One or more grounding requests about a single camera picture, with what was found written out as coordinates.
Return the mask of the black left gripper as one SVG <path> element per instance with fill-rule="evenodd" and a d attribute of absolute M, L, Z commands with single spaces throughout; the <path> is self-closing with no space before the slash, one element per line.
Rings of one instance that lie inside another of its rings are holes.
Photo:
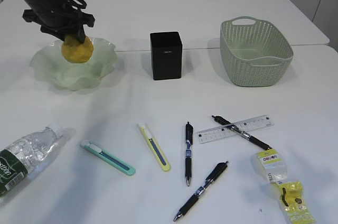
<path fill-rule="evenodd" d="M 76 39 L 83 44 L 86 34 L 83 25 L 94 26 L 95 18 L 92 14 L 84 13 L 87 7 L 84 0 L 24 0 L 30 9 L 25 10 L 23 19 L 34 22 L 54 36 L 65 40 L 64 31 L 76 32 Z"/>

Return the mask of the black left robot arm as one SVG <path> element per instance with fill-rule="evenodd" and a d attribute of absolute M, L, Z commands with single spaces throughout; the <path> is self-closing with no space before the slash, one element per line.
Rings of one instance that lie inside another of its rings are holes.
<path fill-rule="evenodd" d="M 24 0 L 30 7 L 23 12 L 26 22 L 34 22 L 40 31 L 64 41 L 73 36 L 78 42 L 85 42 L 83 26 L 93 27 L 95 18 L 83 12 L 87 7 L 84 0 Z"/>

